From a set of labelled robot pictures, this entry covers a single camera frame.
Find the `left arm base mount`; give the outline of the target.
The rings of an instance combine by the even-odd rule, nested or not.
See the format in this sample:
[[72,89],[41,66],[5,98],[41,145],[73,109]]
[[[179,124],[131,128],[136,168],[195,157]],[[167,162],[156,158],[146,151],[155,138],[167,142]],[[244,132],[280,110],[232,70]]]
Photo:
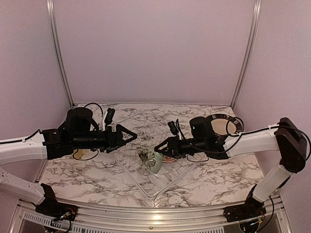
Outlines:
[[40,204],[35,205],[35,210],[38,213],[52,216],[56,218],[57,221],[64,218],[74,221],[76,218],[77,206],[59,202],[51,186],[44,183],[40,186],[44,191],[44,199]]

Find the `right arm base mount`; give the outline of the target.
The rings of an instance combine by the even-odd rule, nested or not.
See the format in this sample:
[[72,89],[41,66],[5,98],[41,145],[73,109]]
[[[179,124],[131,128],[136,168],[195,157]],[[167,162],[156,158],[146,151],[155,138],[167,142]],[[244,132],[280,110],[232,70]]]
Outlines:
[[223,215],[227,222],[240,221],[266,214],[264,202],[259,202],[253,198],[253,192],[256,186],[257,185],[254,185],[250,190],[243,204],[224,208]]

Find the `yellow mug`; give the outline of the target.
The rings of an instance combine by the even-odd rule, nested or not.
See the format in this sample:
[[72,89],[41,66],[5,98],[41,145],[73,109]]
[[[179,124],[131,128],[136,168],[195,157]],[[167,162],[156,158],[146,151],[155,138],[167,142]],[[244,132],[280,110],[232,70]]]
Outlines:
[[75,160],[87,160],[90,159],[93,155],[94,152],[90,150],[76,150],[72,156]]

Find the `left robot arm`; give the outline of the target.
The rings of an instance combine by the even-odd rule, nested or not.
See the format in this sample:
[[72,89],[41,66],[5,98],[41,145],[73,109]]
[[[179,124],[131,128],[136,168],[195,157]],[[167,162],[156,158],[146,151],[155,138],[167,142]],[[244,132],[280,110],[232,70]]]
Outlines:
[[[120,124],[111,126],[114,113],[115,109],[108,108],[102,121],[97,123],[90,109],[70,109],[66,120],[57,129],[37,130],[28,137],[1,141],[0,163],[53,160],[71,155],[76,150],[113,152],[137,138],[136,133]],[[32,202],[51,216],[57,216],[62,210],[51,186],[30,183],[3,169],[0,171],[0,190]]]

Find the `large black rimmed cream plate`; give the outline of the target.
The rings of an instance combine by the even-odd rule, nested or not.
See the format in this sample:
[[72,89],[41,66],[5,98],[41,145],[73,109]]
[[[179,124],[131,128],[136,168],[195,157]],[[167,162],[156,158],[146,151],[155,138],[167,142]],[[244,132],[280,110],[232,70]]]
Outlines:
[[242,123],[226,114],[212,114],[206,117],[211,122],[216,135],[236,134],[243,131]]

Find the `white bowl with red pattern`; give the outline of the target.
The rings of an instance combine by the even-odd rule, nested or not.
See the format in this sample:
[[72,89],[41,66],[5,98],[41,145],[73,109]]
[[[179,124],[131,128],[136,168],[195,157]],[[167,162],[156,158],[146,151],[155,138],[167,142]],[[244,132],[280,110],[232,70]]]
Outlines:
[[175,158],[172,158],[172,157],[169,157],[169,156],[164,156],[164,157],[163,157],[163,162],[164,162],[164,163],[172,163],[172,162],[174,162],[174,161],[176,161]]

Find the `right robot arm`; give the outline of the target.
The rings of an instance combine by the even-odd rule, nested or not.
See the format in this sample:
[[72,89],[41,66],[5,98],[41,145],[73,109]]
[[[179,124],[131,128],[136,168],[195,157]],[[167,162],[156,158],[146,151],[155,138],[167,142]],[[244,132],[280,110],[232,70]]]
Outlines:
[[288,118],[277,124],[258,130],[216,133],[211,117],[195,117],[190,120],[191,138],[183,134],[179,122],[168,123],[172,136],[156,145],[154,150],[172,158],[185,158],[196,153],[205,153],[216,160],[226,160],[244,154],[255,154],[264,168],[264,178],[255,185],[241,206],[244,217],[252,217],[263,203],[289,178],[301,172],[311,156],[311,140]]

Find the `green bowl with flower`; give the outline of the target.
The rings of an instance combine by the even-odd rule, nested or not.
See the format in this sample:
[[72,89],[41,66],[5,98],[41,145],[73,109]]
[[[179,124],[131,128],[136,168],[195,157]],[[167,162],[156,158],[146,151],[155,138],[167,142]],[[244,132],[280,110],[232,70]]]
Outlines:
[[146,168],[152,173],[157,174],[161,170],[164,156],[156,152],[153,147],[138,150],[138,156]]

